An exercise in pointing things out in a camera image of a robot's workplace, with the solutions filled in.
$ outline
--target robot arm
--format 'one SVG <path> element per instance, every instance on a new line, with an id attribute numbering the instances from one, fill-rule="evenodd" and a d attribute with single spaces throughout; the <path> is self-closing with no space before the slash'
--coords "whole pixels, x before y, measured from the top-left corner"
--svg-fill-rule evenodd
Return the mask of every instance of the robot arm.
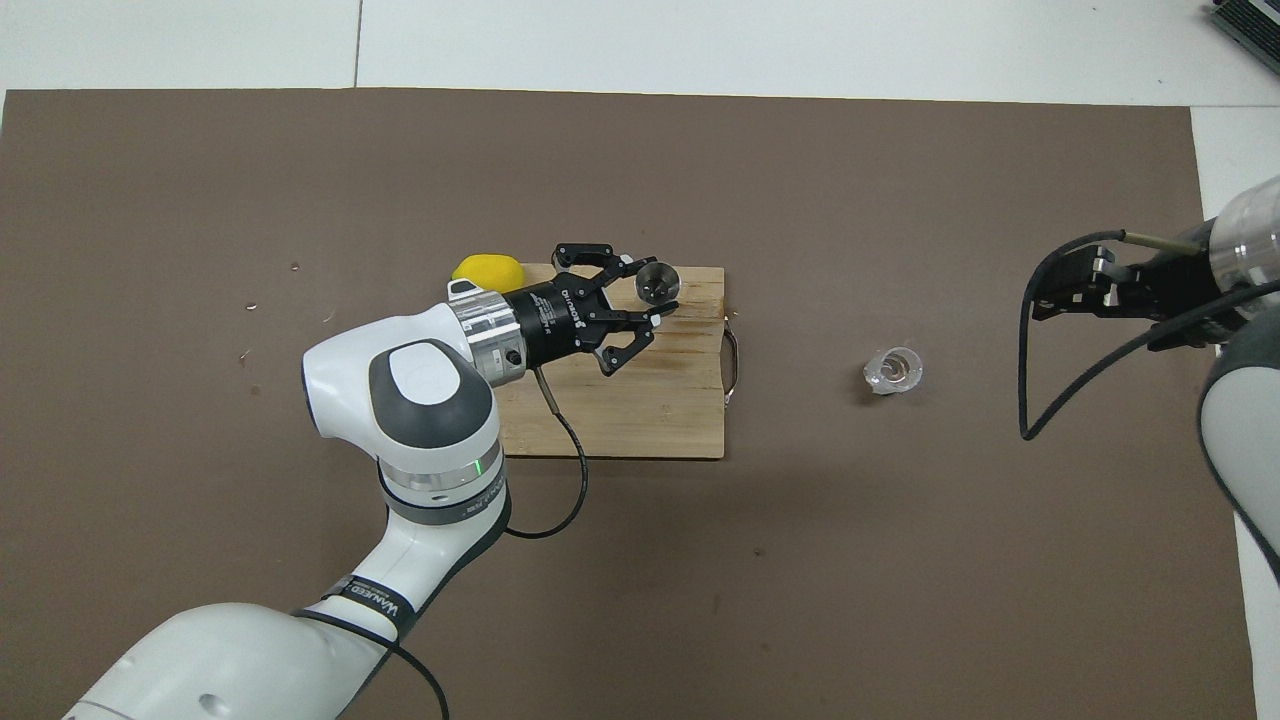
<path id="1" fill-rule="evenodd" d="M 1102 237 L 1161 252 L 1147 263 L 1115 264 Z M 1280 582 L 1280 176 L 1231 200 L 1222 213 L 1172 241 L 1119 231 L 1080 238 L 1051 255 L 1029 283 L 1030 318 L 1062 313 L 1147 318 L 1149 350 L 1221 345 L 1199 407 L 1204 456 L 1222 492 L 1253 534 Z M 1084 382 L 1140 340 L 1112 352 L 1025 421 L 1025 325 L 1019 396 L 1023 437 L 1030 439 Z"/>
<path id="2" fill-rule="evenodd" d="M 389 509 L 381 542 L 319 602 L 293 614 L 224 603 L 175 615 L 64 717 L 338 716 L 449 578 L 507 528 L 493 387 L 573 352 L 595 354 L 612 374 L 677 307 L 609 306 L 604 288 L 653 258 L 614 256 L 607 245 L 562 245 L 554 258 L 561 273 L 547 283 L 503 296 L 453 281 L 448 302 L 308 350 L 302 375 L 316 429 L 378 462 Z M 573 258 L 602 270 L 568 273 Z M 605 336 L 621 331 L 635 340 L 604 347 Z"/>

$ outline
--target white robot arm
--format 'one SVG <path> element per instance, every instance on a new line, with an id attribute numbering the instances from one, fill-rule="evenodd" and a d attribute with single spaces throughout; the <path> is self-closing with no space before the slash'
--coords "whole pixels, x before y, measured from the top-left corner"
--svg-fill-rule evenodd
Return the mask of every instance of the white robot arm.
<path id="1" fill-rule="evenodd" d="M 1280 307 L 1253 318 L 1213 364 L 1199 432 L 1213 477 L 1280 583 Z"/>
<path id="2" fill-rule="evenodd" d="M 604 287 L 653 258 L 562 245 L 554 259 L 561 273 L 547 283 L 504 296 L 453 281 L 448 302 L 308 350 L 302 375 L 320 434 L 346 439 L 378 462 L 390 510 L 381 542 L 319 602 L 292 614 L 224 603 L 175 615 L 125 652 L 64 719 L 337 717 L 449 578 L 507 529 L 493 387 L 572 352 L 593 352 L 612 374 L 677 306 L 609 306 Z M 575 264 L 600 272 L 579 277 L 567 272 Z M 608 333 L 621 331 L 635 340 L 604 346 Z"/>

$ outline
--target white floor tile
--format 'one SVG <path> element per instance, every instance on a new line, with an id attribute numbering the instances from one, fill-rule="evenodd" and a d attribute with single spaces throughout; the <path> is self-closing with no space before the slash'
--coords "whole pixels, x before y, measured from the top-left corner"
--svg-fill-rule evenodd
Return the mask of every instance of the white floor tile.
<path id="1" fill-rule="evenodd" d="M 3 0 L 0 90 L 344 87 L 358 0 Z"/>
<path id="2" fill-rule="evenodd" d="M 365 0 L 360 85 L 1275 105 L 1208 3 Z"/>

